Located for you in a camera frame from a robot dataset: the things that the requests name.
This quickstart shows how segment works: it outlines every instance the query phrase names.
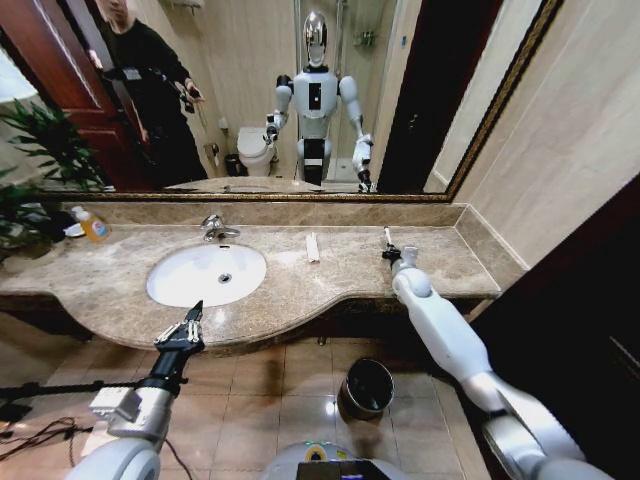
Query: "trash can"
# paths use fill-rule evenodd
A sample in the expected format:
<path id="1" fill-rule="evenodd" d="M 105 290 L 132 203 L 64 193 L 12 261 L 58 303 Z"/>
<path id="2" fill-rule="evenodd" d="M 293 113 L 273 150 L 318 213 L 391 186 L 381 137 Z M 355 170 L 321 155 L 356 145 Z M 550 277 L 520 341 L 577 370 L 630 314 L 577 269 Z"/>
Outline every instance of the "trash can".
<path id="1" fill-rule="evenodd" d="M 361 420 L 379 416 L 393 400 L 393 378 L 373 358 L 356 361 L 340 388 L 340 401 L 347 414 Z"/>
<path id="2" fill-rule="evenodd" d="M 230 177 L 246 177 L 247 167 L 245 167 L 240 161 L 240 155 L 237 153 L 231 153 L 224 157 L 224 165 L 227 170 L 227 175 Z"/>

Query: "soap bottle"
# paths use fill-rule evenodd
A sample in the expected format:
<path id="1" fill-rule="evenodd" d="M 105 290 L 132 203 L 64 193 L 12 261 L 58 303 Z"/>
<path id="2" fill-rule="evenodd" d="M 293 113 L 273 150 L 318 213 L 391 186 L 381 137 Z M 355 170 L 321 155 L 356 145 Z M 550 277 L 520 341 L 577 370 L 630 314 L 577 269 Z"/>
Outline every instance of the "soap bottle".
<path id="1" fill-rule="evenodd" d="M 94 214 L 87 212 L 82 207 L 73 207 L 71 209 L 76 219 L 80 222 L 82 230 L 89 237 L 92 242 L 102 242 L 105 240 L 111 230 L 102 220 L 96 217 Z"/>

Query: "white sink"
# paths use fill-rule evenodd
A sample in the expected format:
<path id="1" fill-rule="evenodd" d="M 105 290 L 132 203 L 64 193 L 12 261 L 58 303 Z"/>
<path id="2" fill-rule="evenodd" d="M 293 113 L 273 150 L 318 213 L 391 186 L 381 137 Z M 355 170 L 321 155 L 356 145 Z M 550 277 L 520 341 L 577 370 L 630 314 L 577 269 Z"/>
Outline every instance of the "white sink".
<path id="1" fill-rule="evenodd" d="M 179 250 L 158 263 L 147 279 L 147 293 L 162 305 L 226 305 L 246 297 L 267 273 L 264 257 L 241 245 L 202 245 Z"/>

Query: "yellow sticker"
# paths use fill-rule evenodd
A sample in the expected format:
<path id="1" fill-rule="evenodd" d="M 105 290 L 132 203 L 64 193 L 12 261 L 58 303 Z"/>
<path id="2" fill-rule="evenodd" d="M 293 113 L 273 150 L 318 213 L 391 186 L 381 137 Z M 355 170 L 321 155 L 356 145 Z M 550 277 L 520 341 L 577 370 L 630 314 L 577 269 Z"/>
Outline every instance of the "yellow sticker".
<path id="1" fill-rule="evenodd" d="M 313 445 L 307 450 L 305 455 L 305 461 L 307 462 L 326 462 L 327 452 L 324 451 L 320 445 Z"/>

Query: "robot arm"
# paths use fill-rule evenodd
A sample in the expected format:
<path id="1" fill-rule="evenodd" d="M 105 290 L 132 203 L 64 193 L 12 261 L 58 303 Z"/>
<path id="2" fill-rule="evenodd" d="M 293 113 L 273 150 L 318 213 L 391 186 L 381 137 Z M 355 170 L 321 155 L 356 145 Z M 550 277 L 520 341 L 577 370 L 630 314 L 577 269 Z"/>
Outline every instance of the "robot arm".
<path id="1" fill-rule="evenodd" d="M 485 425 L 485 437 L 511 478 L 610 479 L 584 462 L 580 448 L 539 400 L 493 372 L 482 340 L 453 304 L 431 287 L 429 276 L 416 267 L 417 248 L 405 247 L 401 252 L 392 244 L 388 227 L 385 232 L 387 249 L 382 256 L 391 261 L 393 291 L 406 305 L 429 353 L 478 407 L 500 413 Z"/>
<path id="2" fill-rule="evenodd" d="M 353 128 L 356 129 L 358 138 L 353 151 L 352 165 L 358 178 L 360 179 L 360 190 L 363 192 L 372 192 L 375 190 L 371 183 L 371 174 L 369 173 L 369 163 L 371 162 L 371 147 L 373 146 L 373 137 L 371 134 L 365 134 L 362 131 L 362 110 L 360 102 L 358 102 L 358 87 L 353 77 L 344 77 L 340 80 L 340 96 L 347 107 L 347 114 Z"/>
<path id="3" fill-rule="evenodd" d="M 107 421 L 114 440 L 85 457 L 66 480 L 158 479 L 158 452 L 169 429 L 171 405 L 185 383 L 182 373 L 189 357 L 204 350 L 201 318 L 202 301 L 156 339 L 158 359 L 135 391 L 110 387 L 98 392 L 89 408 Z"/>
<path id="4" fill-rule="evenodd" d="M 264 137 L 267 145 L 278 140 L 278 132 L 287 124 L 292 96 L 293 81 L 287 75 L 280 75 L 276 83 L 276 109 L 267 115 L 267 134 Z"/>

